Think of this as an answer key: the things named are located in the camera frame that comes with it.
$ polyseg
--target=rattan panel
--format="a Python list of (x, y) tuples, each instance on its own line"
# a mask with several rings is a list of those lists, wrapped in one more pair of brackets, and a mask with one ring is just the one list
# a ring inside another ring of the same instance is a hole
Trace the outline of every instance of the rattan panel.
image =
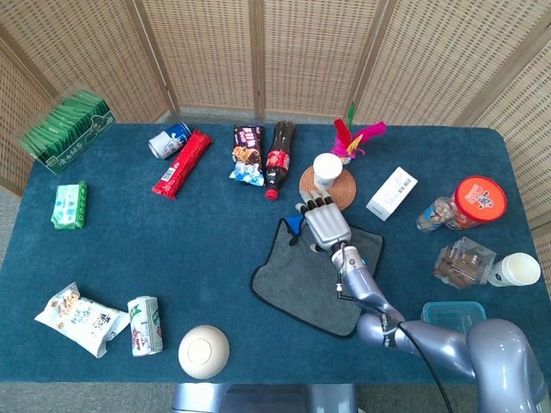
[(356, 122), (452, 124), (548, 7), (548, 0), (398, 1)]
[(542, 266), (545, 284), (548, 286), (549, 298), (551, 298), (551, 232), (534, 238), (537, 257)]
[(341, 116), (375, 0), (265, 0), (266, 110)]
[(152, 121), (167, 110), (124, 2), (4, 1), (0, 22), (58, 92), (81, 83), (119, 121)]
[(528, 218), (551, 213), (551, 42), (476, 125), (504, 136)]
[(253, 108), (247, 0), (143, 4), (180, 105)]
[(16, 134), (48, 101), (0, 52), (0, 177), (22, 193), (33, 159), (15, 142)]

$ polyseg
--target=paper cup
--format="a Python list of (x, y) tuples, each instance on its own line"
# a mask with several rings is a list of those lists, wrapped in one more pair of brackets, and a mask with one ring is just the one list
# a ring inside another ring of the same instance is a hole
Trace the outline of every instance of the paper cup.
[(541, 274), (540, 264), (534, 257), (517, 252), (493, 266), (488, 282), (495, 287), (529, 286), (538, 281)]
[(328, 189), (343, 172), (343, 163), (337, 155), (322, 153), (313, 160), (313, 183)]

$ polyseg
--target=woven coaster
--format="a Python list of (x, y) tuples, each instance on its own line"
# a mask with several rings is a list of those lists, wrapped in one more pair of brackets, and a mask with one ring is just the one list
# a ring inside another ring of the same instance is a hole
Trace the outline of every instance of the woven coaster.
[[(317, 190), (313, 183), (313, 166), (305, 170), (300, 177), (299, 189), (301, 191)], [(354, 176), (348, 170), (343, 170), (331, 187), (327, 189), (327, 192), (337, 204), (338, 209), (343, 211), (350, 206), (356, 197)]]

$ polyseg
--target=plastic jar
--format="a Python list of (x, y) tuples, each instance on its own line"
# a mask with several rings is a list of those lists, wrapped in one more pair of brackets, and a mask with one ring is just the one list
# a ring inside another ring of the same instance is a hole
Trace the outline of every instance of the plastic jar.
[(492, 179), (470, 176), (457, 186), (451, 195), (457, 214), (446, 222), (453, 230), (465, 230), (499, 219), (507, 210), (507, 197)]

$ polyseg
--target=gray cloth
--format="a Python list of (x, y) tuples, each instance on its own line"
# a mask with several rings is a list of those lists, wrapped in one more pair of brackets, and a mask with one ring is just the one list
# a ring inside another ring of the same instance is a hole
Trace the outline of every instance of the gray cloth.
[[(383, 238), (358, 228), (351, 230), (350, 243), (374, 274)], [(351, 336), (361, 309), (354, 302), (337, 299), (337, 271), (331, 254), (312, 251), (313, 243), (306, 224), (296, 237), (281, 219), (267, 262), (252, 276), (251, 289), (260, 300), (291, 317), (335, 336)]]

